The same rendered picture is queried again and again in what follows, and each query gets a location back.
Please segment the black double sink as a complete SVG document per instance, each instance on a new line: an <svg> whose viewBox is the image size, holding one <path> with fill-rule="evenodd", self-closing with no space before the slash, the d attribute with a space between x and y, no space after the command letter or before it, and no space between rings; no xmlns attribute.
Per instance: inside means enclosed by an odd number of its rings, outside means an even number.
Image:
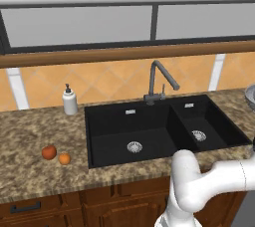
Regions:
<svg viewBox="0 0 255 227"><path fill-rule="evenodd" d="M85 108L90 168L248 145L207 95Z"/></svg>

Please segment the tangerine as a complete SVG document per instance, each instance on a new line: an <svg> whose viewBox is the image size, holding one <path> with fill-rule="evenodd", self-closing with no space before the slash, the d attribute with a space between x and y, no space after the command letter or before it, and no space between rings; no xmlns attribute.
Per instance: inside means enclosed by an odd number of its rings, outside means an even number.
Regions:
<svg viewBox="0 0 255 227"><path fill-rule="evenodd" d="M59 162L62 165L67 165L71 162L71 157L68 153L64 152L59 155Z"/></svg>

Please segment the orange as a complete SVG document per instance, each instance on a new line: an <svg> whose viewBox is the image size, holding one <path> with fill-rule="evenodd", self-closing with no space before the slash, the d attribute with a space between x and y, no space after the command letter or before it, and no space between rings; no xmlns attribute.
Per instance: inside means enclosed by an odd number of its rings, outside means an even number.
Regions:
<svg viewBox="0 0 255 227"><path fill-rule="evenodd" d="M57 149L54 145L48 145L42 149L42 156L47 160L53 159L56 155Z"/></svg>

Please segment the grey metal colander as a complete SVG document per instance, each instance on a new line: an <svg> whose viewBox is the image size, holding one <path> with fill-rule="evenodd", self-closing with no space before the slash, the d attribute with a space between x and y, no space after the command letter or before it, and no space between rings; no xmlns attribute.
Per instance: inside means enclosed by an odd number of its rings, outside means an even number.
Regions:
<svg viewBox="0 0 255 227"><path fill-rule="evenodd" d="M250 85L246 88L245 100L250 109L255 113L255 84Z"/></svg>

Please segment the brown wooden window sill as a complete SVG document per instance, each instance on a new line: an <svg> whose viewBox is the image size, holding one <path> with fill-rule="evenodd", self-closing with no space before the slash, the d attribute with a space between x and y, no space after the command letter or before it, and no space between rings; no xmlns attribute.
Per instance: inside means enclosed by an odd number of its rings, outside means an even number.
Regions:
<svg viewBox="0 0 255 227"><path fill-rule="evenodd" d="M0 55L0 69L255 52L255 40Z"/></svg>

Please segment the white soap dispenser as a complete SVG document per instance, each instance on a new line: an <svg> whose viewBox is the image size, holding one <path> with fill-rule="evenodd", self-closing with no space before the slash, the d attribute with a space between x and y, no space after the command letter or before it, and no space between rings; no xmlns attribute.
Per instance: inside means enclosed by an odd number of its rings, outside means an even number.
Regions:
<svg viewBox="0 0 255 227"><path fill-rule="evenodd" d="M64 104L64 112L67 115L73 115L78 111L78 103L75 92L70 88L69 84L66 84L66 88L62 95Z"/></svg>

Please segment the brown wooden false drawer panel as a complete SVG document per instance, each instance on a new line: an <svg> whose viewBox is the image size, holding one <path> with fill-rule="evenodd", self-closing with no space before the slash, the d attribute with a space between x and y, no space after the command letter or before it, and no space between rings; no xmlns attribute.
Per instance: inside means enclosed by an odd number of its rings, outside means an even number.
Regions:
<svg viewBox="0 0 255 227"><path fill-rule="evenodd" d="M118 193L120 196L129 196L166 190L168 188L169 177L166 176L131 183L119 184Z"/></svg>

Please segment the brown wooden cupboard door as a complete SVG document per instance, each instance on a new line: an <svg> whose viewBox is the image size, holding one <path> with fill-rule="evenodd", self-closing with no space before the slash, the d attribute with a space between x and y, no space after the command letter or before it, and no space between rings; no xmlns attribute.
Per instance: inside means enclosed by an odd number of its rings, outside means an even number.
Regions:
<svg viewBox="0 0 255 227"><path fill-rule="evenodd" d="M87 227L154 227L164 211L166 192L116 202L83 205Z"/></svg>

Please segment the brown wooden drawer front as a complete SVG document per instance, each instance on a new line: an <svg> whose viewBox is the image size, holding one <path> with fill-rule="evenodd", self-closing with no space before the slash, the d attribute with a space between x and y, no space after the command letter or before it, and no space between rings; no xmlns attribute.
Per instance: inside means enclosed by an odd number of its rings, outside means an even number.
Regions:
<svg viewBox="0 0 255 227"><path fill-rule="evenodd" d="M61 208L62 203L60 195L52 195L0 204L0 221L55 212Z"/></svg>

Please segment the window with dark frame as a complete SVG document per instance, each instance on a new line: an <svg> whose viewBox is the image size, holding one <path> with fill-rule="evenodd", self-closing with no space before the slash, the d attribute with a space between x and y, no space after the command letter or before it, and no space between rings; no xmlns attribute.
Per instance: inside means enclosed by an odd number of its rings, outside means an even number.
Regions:
<svg viewBox="0 0 255 227"><path fill-rule="evenodd" d="M0 9L5 54L255 40L255 3Z"/></svg>

